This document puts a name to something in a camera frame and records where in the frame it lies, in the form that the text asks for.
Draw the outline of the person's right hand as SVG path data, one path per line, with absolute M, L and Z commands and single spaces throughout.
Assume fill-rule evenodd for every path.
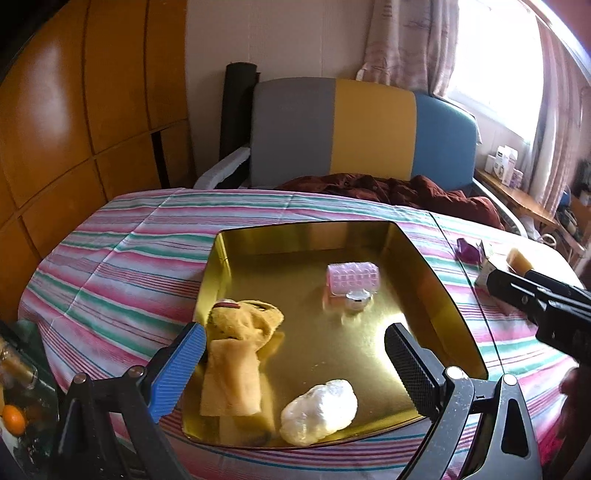
M 590 368 L 580 365 L 569 370 L 560 384 L 560 393 L 565 396 L 558 436 L 590 434 Z

